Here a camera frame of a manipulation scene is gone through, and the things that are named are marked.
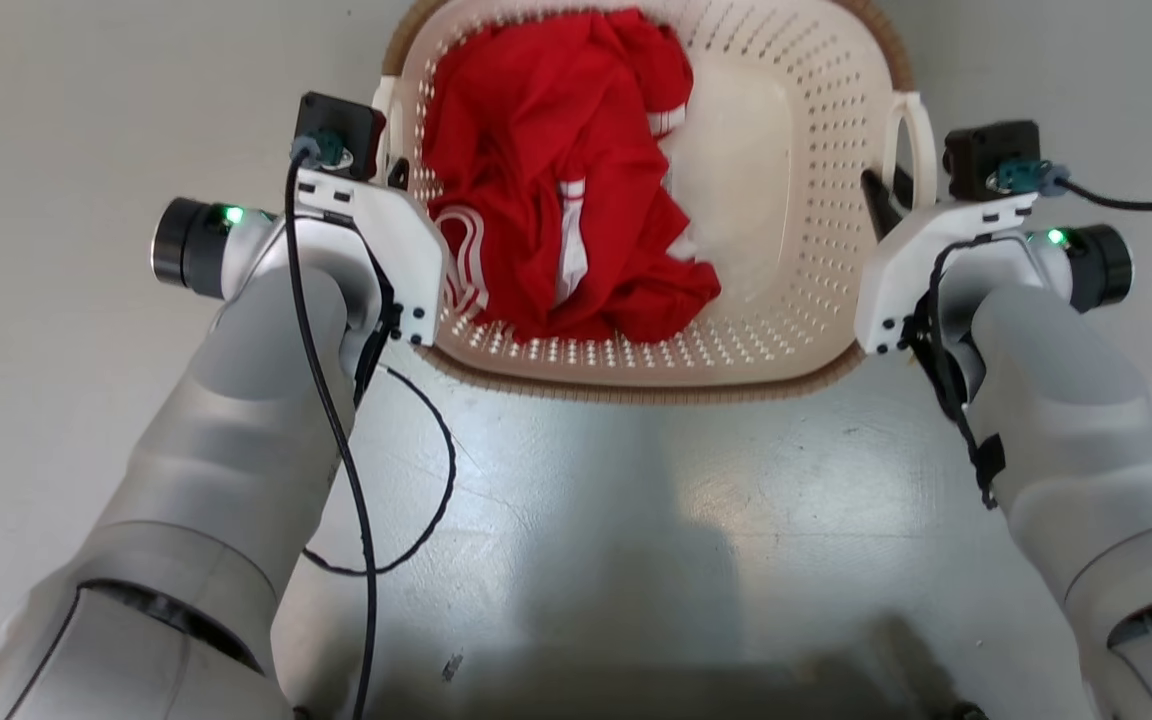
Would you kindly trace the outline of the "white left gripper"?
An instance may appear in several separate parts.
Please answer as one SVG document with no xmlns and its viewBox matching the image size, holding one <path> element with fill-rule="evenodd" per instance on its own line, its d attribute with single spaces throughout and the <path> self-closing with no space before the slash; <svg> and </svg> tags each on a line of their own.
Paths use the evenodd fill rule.
<svg viewBox="0 0 1152 720">
<path fill-rule="evenodd" d="M 431 347 L 442 319 L 447 249 L 426 211 L 406 194 L 410 177 L 408 159 L 391 164 L 388 187 L 302 169 L 296 200 L 305 209 L 353 220 L 372 259 L 387 274 L 394 302 L 403 306 L 397 323 L 401 338 Z"/>
</svg>

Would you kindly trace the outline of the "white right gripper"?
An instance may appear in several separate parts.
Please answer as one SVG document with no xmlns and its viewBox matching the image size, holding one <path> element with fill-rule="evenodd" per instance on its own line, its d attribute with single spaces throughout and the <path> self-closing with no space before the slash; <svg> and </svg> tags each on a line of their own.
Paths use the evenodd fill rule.
<svg viewBox="0 0 1152 720">
<path fill-rule="evenodd" d="M 895 348 L 902 323 L 929 291 L 946 288 L 955 313 L 965 313 L 993 288 L 1043 286 L 1041 263 L 1020 232 L 1038 194 L 914 210 L 914 190 L 900 164 L 890 181 L 873 169 L 861 173 L 879 242 L 861 273 L 855 311 L 856 342 L 867 355 Z"/>
</svg>

